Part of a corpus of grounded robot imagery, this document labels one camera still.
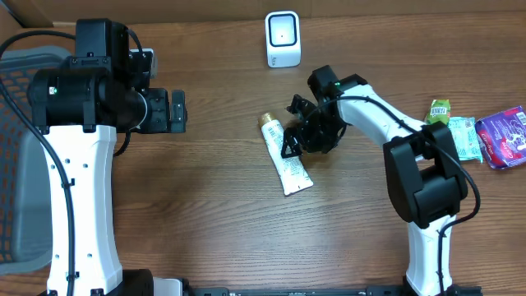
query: white tube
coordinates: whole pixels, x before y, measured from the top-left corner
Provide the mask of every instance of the white tube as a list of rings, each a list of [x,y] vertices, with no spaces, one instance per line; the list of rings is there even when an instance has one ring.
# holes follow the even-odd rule
[[[283,127],[272,113],[265,113],[259,118],[261,132],[265,138],[270,157],[278,170],[279,178],[283,184],[285,196],[301,191],[314,185],[299,157],[283,159]]]

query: gold tube cap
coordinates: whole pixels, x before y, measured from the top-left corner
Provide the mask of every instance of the gold tube cap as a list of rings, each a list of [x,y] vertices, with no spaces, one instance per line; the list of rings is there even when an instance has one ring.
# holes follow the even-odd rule
[[[274,119],[276,119],[276,117],[274,116],[274,114],[271,113],[271,112],[267,112],[267,113],[261,115],[261,116],[257,119],[257,122],[259,123],[260,127],[263,127],[264,125],[266,125],[267,123],[273,121]]]

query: candy wrapper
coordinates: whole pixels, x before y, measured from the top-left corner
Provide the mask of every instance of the candy wrapper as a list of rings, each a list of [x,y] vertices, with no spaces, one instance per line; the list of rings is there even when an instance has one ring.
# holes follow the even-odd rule
[[[521,106],[480,119],[475,124],[481,151],[494,169],[526,162],[526,115]]]
[[[426,124],[442,121],[447,124],[451,117],[451,105],[448,99],[434,99],[426,115]]]
[[[450,118],[447,127],[451,130],[460,160],[482,162],[482,153],[475,132],[475,118],[453,117]]]

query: cable clip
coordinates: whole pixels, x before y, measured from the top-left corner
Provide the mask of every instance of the cable clip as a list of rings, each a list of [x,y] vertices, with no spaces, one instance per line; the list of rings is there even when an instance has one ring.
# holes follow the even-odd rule
[[[67,276],[66,276],[66,280],[67,280],[68,282],[72,282],[73,280],[78,279],[80,276],[81,276],[81,274],[80,274],[78,271],[75,271],[75,274],[74,274],[74,275],[67,275]]]
[[[71,186],[75,186],[75,178],[72,178],[72,182],[71,183],[67,183],[64,185],[64,183],[61,184],[62,188],[69,188]]]

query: wooden table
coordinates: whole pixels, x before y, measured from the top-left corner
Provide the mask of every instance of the wooden table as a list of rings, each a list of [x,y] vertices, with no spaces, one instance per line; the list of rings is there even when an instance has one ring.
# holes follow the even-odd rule
[[[263,21],[132,25],[159,57],[152,87],[186,91],[187,132],[133,135],[113,162],[114,226],[124,268],[230,289],[400,284],[407,226],[385,187],[381,149],[349,128],[328,155],[304,157],[315,186],[284,197],[256,119],[282,123],[294,94],[313,99],[312,70],[358,73],[401,111],[433,99],[480,118],[526,97],[526,12],[302,20],[302,63],[269,69]],[[69,40],[33,38],[17,48]],[[526,166],[464,163],[482,194],[454,228],[454,281],[526,294]],[[473,195],[461,214],[473,208]],[[48,269],[0,278],[0,294],[35,295]]]

